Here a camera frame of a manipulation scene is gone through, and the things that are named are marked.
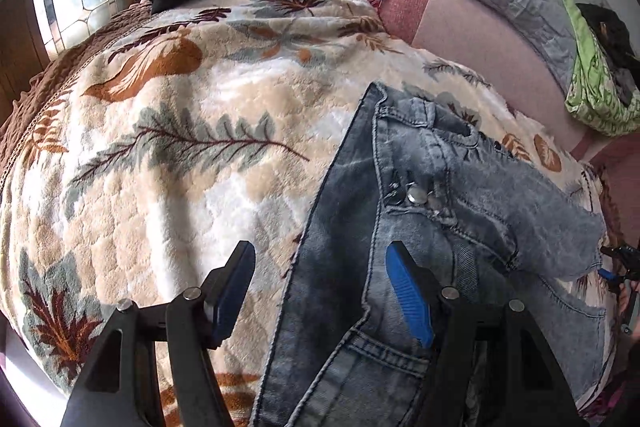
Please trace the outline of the green patterned folded quilt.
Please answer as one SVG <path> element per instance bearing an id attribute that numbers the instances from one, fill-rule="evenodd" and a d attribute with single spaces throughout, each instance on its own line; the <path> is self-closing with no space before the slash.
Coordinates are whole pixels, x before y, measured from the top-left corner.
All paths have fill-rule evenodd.
<path id="1" fill-rule="evenodd" d="M 575 0 L 562 0 L 576 40 L 576 58 L 565 108 L 575 119 L 615 138 L 639 130 L 639 89 L 633 87 L 625 104 L 615 87 L 614 66 L 589 27 Z"/>

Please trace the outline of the grey-blue denim pants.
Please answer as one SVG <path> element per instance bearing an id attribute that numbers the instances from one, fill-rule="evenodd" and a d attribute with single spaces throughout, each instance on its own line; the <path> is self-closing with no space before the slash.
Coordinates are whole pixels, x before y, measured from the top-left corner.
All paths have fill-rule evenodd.
<path id="1" fill-rule="evenodd" d="M 442 285 L 521 299 L 575 399 L 600 383 L 605 309 L 566 284 L 601 264 L 603 219 L 416 90 L 373 83 L 295 255 L 254 404 L 256 426 L 405 426 L 431 352 L 386 272 L 399 241 Z"/>

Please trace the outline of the black clothes on quilt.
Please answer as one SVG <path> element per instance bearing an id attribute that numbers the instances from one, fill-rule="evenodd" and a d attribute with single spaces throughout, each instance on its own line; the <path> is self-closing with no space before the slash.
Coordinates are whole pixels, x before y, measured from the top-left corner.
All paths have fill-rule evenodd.
<path id="1" fill-rule="evenodd" d="M 639 88 L 639 57 L 631 49 L 626 25 L 614 11 L 602 6 L 578 3 L 577 7 L 600 44 L 618 98 L 628 107 Z"/>

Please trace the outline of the leaf-pattern plush blanket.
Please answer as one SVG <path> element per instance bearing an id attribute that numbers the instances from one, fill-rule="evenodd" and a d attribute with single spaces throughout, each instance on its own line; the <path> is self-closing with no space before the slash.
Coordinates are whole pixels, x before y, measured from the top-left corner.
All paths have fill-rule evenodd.
<path id="1" fill-rule="evenodd" d="M 421 92 L 603 219 L 589 167 L 477 72 L 387 35 L 366 0 L 136 4 L 32 80 L 1 130 L 1 310 L 48 380 L 70 392 L 119 300 L 175 298 L 247 241 L 256 272 L 212 361 L 232 418 L 256 426 L 286 281 L 373 83 Z M 605 309 L 602 378 L 578 407 L 615 355 L 599 268 L 566 284 Z"/>

